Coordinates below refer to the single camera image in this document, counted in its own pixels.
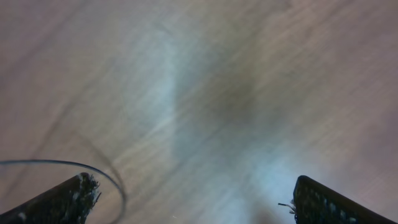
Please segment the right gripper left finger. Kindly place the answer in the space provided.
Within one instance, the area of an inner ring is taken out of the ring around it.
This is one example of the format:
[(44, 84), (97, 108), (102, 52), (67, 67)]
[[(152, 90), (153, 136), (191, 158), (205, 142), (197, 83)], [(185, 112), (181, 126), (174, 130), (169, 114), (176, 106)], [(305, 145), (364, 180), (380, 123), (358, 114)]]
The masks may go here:
[(85, 224), (101, 193), (82, 172), (1, 214), (1, 224)]

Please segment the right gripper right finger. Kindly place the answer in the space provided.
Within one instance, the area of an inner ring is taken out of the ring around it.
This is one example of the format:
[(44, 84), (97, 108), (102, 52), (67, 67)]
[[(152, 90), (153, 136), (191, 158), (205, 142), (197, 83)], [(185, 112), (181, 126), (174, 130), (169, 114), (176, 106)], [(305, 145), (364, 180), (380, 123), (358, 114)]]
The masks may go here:
[(296, 224), (397, 224), (306, 175), (298, 177), (292, 203)]

